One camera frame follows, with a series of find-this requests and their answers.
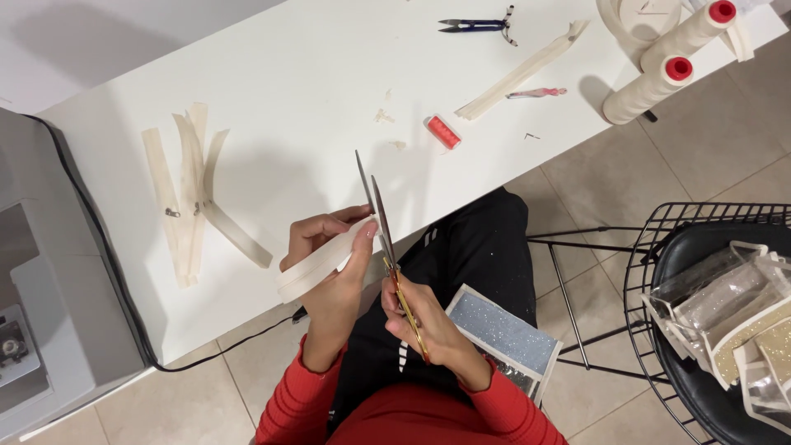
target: red sleeve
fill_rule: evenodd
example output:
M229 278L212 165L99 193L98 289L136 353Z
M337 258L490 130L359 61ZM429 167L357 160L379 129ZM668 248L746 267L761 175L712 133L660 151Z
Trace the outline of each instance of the red sleeve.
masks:
M494 433L521 445L568 445L558 429L550 423L541 410L507 377L492 366L492 383L488 390L471 392L461 383L475 408Z
M338 386L343 346L330 369L321 374L302 364L302 337L299 352L274 388L255 430L255 445L269 443L319 444L327 434L327 418Z

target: woman's left hand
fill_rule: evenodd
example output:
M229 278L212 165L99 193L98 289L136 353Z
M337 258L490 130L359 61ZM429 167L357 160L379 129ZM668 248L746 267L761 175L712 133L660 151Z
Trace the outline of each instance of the woman's left hand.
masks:
M289 253L280 262L283 272L304 260L337 234L346 233L357 221L371 214L368 205L348 207L328 215L317 215L291 224ZM324 281L300 297L310 316L308 337L302 347L302 364L310 371L324 372L349 339L360 307L362 279L371 259L377 223L366 223L352 245L351 258L341 272L333 271Z

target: person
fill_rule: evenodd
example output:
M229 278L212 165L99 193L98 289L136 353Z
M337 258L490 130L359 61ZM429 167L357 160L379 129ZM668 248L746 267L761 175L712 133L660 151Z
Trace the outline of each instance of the person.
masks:
M281 271L370 213L365 205L295 222ZM429 226L399 259L426 364L390 279L356 319L377 233L375 221L366 223L343 270L300 298L308 333L261 415L255 443L566 444L444 311L465 283L536 326L527 225L522 199L499 188Z

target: black pants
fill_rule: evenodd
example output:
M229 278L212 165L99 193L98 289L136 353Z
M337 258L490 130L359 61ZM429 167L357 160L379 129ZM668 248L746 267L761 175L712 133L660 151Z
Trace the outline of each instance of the black pants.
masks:
M533 267L524 232L528 208L504 188L489 193L432 224L400 259L401 272L431 287L443 308L467 284L511 314L536 326ZM456 376L444 366L423 363L407 349L403 370L401 340L384 328L381 294L360 317L349 337L332 402L328 431L333 432L366 398L397 382L430 386L471 403Z

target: red sweater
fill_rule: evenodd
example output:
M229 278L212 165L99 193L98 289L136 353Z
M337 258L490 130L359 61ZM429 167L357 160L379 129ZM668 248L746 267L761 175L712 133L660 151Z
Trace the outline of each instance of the red sweater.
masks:
M274 389L255 431L256 445L321 444L343 353L321 374L302 364L302 345ZM492 365L488 390L469 394L474 408L425 386L399 383L376 392L343 421L327 444L476 443L568 445L522 391Z

